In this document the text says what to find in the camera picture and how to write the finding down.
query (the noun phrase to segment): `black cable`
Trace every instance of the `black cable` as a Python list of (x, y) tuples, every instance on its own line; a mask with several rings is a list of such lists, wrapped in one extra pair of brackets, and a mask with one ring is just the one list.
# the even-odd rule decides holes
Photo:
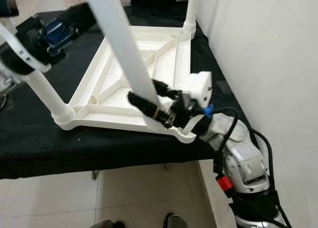
[(280, 205), (279, 201), (278, 201), (278, 204), (276, 204), (276, 205), (277, 205), (277, 207), (278, 207), (278, 210), (279, 210), (280, 213), (282, 214), (283, 219), (284, 219), (284, 221), (285, 221), (287, 227), (291, 228), (292, 226), (290, 225), (289, 220), (288, 220), (288, 218), (287, 218), (287, 216), (286, 216), (286, 214), (285, 214), (285, 212), (284, 212), (282, 206)]
[[(261, 134), (259, 131), (253, 129), (253, 128), (249, 128), (249, 131), (251, 131), (252, 133), (256, 134), (257, 136), (259, 136), (266, 144), (267, 150), (268, 150), (268, 167), (269, 167), (269, 180), (270, 180), (270, 184), (272, 186), (273, 191), (275, 191), (275, 179), (274, 179), (274, 166), (273, 166), (273, 152), (272, 152), (272, 147), (269, 143), (269, 141), (266, 139), (266, 137)], [(277, 197), (277, 201), (276, 201), (276, 206), (278, 208), (278, 210), (280, 211), (280, 213), (282, 214), (282, 217), (286, 223), (287, 226), (279, 223), (278, 221), (275, 221), (273, 219), (271, 219), (268, 222), (273, 223), (274, 225), (277, 225), (278, 227), (282, 227), (282, 228), (291, 228), (292, 226), (290, 225), (290, 222), (282, 208), (282, 206), (280, 205), (280, 201), (279, 198)]]
[(222, 140), (222, 142), (220, 144), (220, 147), (219, 147), (218, 151), (222, 151), (222, 149), (224, 148), (225, 144), (229, 140), (229, 138), (230, 138), (230, 136), (231, 136), (235, 126), (237, 125), (238, 120), (239, 120), (239, 112), (234, 107), (223, 107), (221, 109), (214, 110), (214, 111), (212, 111), (211, 115), (218, 114), (218, 113), (223, 113), (224, 111), (233, 112), (234, 119), (233, 119), (233, 122), (231, 124), (231, 127), (229, 128), (229, 131), (224, 135), (224, 138), (223, 138), (223, 140)]
[(218, 114), (218, 113), (224, 113), (225, 111), (230, 111), (234, 114), (234, 119), (233, 119), (233, 122), (231, 124), (231, 127), (229, 128), (228, 132), (224, 135), (223, 137), (223, 140), (220, 144), (220, 147), (218, 148), (217, 150), (217, 153), (218, 153), (218, 167), (217, 167), (217, 174), (218, 176), (223, 176), (223, 148), (225, 146), (225, 144), (227, 143), (227, 141), (229, 140), (235, 126), (237, 125), (238, 123), (238, 120), (239, 120), (239, 112), (238, 110), (236, 110), (234, 107), (223, 107), (221, 109), (217, 109), (217, 110), (213, 110), (211, 112), (211, 115), (213, 114)]
[(266, 137), (261, 134), (259, 131), (256, 131), (253, 128), (249, 128), (249, 131), (259, 136), (266, 144), (268, 150), (268, 167), (269, 167), (269, 181), (272, 186), (272, 189), (275, 190), (275, 179), (274, 179), (274, 168), (273, 168), (273, 152), (272, 147)]
[(264, 215), (260, 215), (265, 221), (267, 221), (267, 222), (270, 222), (270, 223), (272, 223), (272, 224), (274, 224), (274, 225), (276, 225), (276, 226), (278, 226), (278, 227), (280, 227), (280, 228), (289, 228), (289, 227), (287, 227), (287, 226), (285, 226), (284, 224), (281, 224), (280, 222), (278, 222), (278, 221), (276, 221), (276, 220), (274, 220), (274, 219), (272, 219), (272, 218), (269, 218), (269, 217), (267, 217), (267, 216), (264, 216)]
[(0, 105), (0, 111), (2, 111), (2, 109), (4, 108), (4, 106), (5, 106), (5, 104), (6, 104), (6, 101), (7, 101), (7, 95), (5, 95), (5, 96), (3, 97), (3, 102), (2, 102), (2, 104)]

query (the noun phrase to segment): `white tube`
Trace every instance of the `white tube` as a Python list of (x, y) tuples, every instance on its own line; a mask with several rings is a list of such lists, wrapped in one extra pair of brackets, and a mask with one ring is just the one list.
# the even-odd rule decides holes
[(66, 124), (72, 120), (74, 110), (63, 102), (41, 72), (34, 71), (27, 76), (23, 76), (22, 80), (31, 87), (35, 94), (50, 110), (52, 117), (57, 124)]
[(195, 31), (196, 31), (195, 19), (197, 16), (198, 6), (199, 6), (199, 0), (189, 0), (187, 16), (183, 24), (183, 32), (191, 33), (191, 39), (194, 38)]
[(120, 0), (88, 0), (135, 94), (161, 107)]

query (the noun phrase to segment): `tile floor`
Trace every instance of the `tile floor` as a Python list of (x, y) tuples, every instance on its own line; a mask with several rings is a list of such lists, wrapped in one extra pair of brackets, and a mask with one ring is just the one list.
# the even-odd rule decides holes
[(0, 181), (0, 228), (89, 228), (104, 219), (161, 228), (168, 212), (215, 228), (195, 162)]

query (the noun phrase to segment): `floor tile grout line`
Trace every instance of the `floor tile grout line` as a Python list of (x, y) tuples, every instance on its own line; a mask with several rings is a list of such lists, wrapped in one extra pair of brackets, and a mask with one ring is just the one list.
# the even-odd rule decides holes
[(88, 211), (95, 211), (95, 209), (84, 209), (84, 210), (74, 210), (74, 211), (67, 211), (67, 212), (57, 212), (57, 213), (44, 213), (44, 214), (31, 214), (31, 215), (21, 215), (21, 216), (5, 216), (1, 217), (0, 219), (6, 218), (19, 218), (19, 217), (41, 217), (41, 216), (53, 216), (53, 215), (62, 215), (67, 213), (76, 213), (76, 212), (88, 212)]
[(116, 206), (111, 206), (111, 207), (100, 207), (100, 208), (96, 208), (96, 209), (102, 210), (102, 209), (111, 209), (111, 208), (120, 208), (120, 207), (147, 206), (147, 205), (156, 204), (156, 203), (163, 203), (163, 202), (189, 202), (192, 200), (196, 200), (198, 198), (202, 198), (202, 197), (196, 197), (196, 198), (189, 197), (189, 198), (183, 198), (183, 199), (168, 199), (168, 200), (159, 200), (159, 201), (148, 201), (148, 202), (125, 204), (125, 205), (116, 205)]
[(95, 198), (94, 224), (96, 223), (96, 209), (97, 209), (99, 177), (100, 177), (100, 171), (98, 172), (98, 175), (97, 175), (97, 189), (96, 189), (96, 198)]
[(190, 196), (191, 196), (191, 198), (193, 199), (192, 190), (191, 190), (191, 185), (190, 185), (189, 176), (188, 176), (188, 173), (187, 173), (187, 168), (186, 168), (186, 164), (185, 164), (185, 163), (184, 163), (184, 171), (185, 171), (185, 176), (186, 176), (186, 178), (187, 178), (187, 184), (188, 184), (188, 187), (189, 187)]

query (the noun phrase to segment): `black clamp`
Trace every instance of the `black clamp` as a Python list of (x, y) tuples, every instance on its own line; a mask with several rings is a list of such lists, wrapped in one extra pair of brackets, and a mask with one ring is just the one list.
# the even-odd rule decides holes
[(192, 117), (203, 114), (197, 100), (191, 99), (188, 93), (184, 93), (182, 90), (170, 89), (167, 84), (161, 81), (153, 80), (153, 83), (158, 95), (172, 99), (173, 104), (166, 113), (157, 108), (152, 102), (129, 92), (129, 102), (140, 109), (146, 116), (159, 121), (166, 128), (171, 128), (172, 126), (184, 128)]

